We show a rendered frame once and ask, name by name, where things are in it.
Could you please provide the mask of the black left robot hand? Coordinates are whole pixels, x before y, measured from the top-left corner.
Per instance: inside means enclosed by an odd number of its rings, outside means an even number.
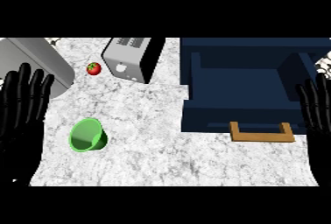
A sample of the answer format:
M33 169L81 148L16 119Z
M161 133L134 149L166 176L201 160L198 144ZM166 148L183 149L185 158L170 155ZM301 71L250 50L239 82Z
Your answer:
M9 71L0 89L0 187L30 186L41 161L44 119L55 75Z

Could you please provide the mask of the red tomato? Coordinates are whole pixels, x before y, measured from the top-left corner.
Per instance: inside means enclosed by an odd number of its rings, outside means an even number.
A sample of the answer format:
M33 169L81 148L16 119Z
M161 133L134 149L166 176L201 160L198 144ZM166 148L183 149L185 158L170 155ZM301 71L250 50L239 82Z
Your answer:
M87 65L87 73L90 75L98 75L100 73L100 64L98 62L92 62L89 65Z

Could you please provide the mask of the green cup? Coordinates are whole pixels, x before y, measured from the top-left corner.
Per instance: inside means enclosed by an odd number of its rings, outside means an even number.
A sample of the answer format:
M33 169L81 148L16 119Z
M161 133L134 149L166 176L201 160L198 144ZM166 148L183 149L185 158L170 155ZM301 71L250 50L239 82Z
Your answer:
M108 135L96 118L83 119L72 127L68 137L75 152L100 150L108 144Z

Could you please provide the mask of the grey toaster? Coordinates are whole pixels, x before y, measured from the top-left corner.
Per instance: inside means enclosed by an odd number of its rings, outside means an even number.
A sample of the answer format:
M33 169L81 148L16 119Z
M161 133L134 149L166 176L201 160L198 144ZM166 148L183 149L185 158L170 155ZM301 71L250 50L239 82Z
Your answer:
M100 54L117 78L151 82L166 38L112 38Z

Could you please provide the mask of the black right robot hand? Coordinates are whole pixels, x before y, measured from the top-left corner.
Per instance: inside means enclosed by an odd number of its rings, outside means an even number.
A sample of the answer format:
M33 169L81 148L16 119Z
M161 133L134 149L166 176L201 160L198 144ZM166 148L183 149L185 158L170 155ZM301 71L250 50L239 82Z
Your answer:
M296 85L306 127L310 171L319 186L331 187L331 80L319 73Z

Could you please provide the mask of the dark blue open drawer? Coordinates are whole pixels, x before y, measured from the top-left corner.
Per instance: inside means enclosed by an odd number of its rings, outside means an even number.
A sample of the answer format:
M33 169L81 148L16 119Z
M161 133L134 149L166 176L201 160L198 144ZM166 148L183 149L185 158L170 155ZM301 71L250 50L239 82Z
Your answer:
M296 85L316 77L331 38L182 38L180 84L189 87L180 130L306 133Z

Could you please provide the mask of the grey appliance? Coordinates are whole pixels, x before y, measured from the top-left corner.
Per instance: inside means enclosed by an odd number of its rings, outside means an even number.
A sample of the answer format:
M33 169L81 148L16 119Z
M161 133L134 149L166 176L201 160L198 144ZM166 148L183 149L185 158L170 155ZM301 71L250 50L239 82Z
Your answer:
M72 85L75 72L44 38L0 38L0 78L27 62L31 69L43 69L56 79L52 95L62 95Z

